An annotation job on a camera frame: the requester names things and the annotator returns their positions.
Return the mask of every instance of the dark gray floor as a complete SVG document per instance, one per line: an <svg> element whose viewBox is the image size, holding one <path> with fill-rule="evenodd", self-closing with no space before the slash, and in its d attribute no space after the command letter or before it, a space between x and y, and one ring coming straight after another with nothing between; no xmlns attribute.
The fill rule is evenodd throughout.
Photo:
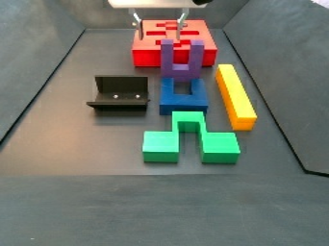
<svg viewBox="0 0 329 246"><path fill-rule="evenodd" d="M0 178L1 245L326 246L328 179Z"/></svg>
<svg viewBox="0 0 329 246"><path fill-rule="evenodd" d="M215 63L233 63L254 105L251 132L238 133L242 154L235 165L202 164L194 134L180 136L179 164L143 163L146 130L171 130L159 116L159 68L134 68L132 30L88 30L56 70L29 111L0 150L0 175L301 174L298 162L265 107L253 81L221 30ZM231 131L214 80L215 66L203 68L210 96L210 131ZM96 95L95 75L148 76L150 103L144 116L96 115L85 105Z"/></svg>
<svg viewBox="0 0 329 246"><path fill-rule="evenodd" d="M250 0L225 32L306 170L329 175L329 10Z"/></svg>

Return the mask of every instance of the gray mat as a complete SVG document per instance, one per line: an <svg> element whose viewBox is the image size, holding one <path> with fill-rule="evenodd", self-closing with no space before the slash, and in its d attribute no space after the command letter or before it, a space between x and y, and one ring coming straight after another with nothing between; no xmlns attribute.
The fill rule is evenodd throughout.
<svg viewBox="0 0 329 246"><path fill-rule="evenodd" d="M25 177L0 187L3 245L328 245L322 177Z"/></svg>
<svg viewBox="0 0 329 246"><path fill-rule="evenodd" d="M225 27L306 170L329 174L329 10L251 0Z"/></svg>
<svg viewBox="0 0 329 246"><path fill-rule="evenodd" d="M0 0L0 141L81 32L51 0Z"/></svg>
<svg viewBox="0 0 329 246"><path fill-rule="evenodd" d="M242 154L235 165L200 163L195 134L180 135L178 164L143 163L144 131L171 130L171 117L159 116L159 68L132 66L132 30L88 30L1 145L0 175L302 173L225 34L212 30L212 35L219 48L215 63L235 65L258 114L254 130L238 133ZM202 70L210 97L207 127L231 132L214 73L215 66ZM95 113L85 105L97 93L95 75L148 76L146 115Z"/></svg>

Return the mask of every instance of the toy block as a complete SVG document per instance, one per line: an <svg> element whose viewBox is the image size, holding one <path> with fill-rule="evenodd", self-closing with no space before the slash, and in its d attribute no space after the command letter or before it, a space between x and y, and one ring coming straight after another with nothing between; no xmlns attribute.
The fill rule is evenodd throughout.
<svg viewBox="0 0 329 246"><path fill-rule="evenodd" d="M176 40L176 20L143 20L144 38L139 39L136 31L131 54L135 66L160 66L160 39L174 40L174 63L188 63L190 42L200 39L204 43L202 66L212 66L217 46L204 20L184 20L180 30L180 40Z"/></svg>
<svg viewBox="0 0 329 246"><path fill-rule="evenodd" d="M144 132L143 157L150 162L178 162L178 132Z"/></svg>
<svg viewBox="0 0 329 246"><path fill-rule="evenodd" d="M235 163L241 154L238 140L233 133L204 133L202 135L202 160L206 163Z"/></svg>
<svg viewBox="0 0 329 246"><path fill-rule="evenodd" d="M97 96L87 105L96 110L147 109L148 77L138 76L95 76Z"/></svg>
<svg viewBox="0 0 329 246"><path fill-rule="evenodd" d="M221 64L215 71L215 80L234 131L250 131L257 115L247 94L231 64Z"/></svg>
<svg viewBox="0 0 329 246"><path fill-rule="evenodd" d="M190 40L188 63L174 63L174 40L160 40L160 77L174 78L176 82L200 77L204 45L203 40Z"/></svg>
<svg viewBox="0 0 329 246"><path fill-rule="evenodd" d="M200 111L174 111L171 132L144 132L144 161L179 161L179 133L196 133L203 163L235 163L241 148L234 133L208 133Z"/></svg>
<svg viewBox="0 0 329 246"><path fill-rule="evenodd" d="M208 110L208 98L203 80L191 80L190 95L175 94L174 84L172 78L162 78L159 114L171 115L172 111L202 111L206 114Z"/></svg>

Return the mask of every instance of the black block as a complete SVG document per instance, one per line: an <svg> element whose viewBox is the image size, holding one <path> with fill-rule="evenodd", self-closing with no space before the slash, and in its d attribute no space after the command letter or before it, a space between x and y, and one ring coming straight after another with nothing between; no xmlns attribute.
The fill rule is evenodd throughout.
<svg viewBox="0 0 329 246"><path fill-rule="evenodd" d="M95 76L97 96L87 104L96 110L147 108L148 77Z"/></svg>

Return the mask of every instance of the purple block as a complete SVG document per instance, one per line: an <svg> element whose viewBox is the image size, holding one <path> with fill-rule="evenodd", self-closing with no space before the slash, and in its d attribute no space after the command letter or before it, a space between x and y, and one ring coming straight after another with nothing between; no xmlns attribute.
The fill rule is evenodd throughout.
<svg viewBox="0 0 329 246"><path fill-rule="evenodd" d="M200 68L204 52L203 40L190 40L188 64L174 63L174 41L160 40L160 76L174 78L176 82L187 82L200 78Z"/></svg>

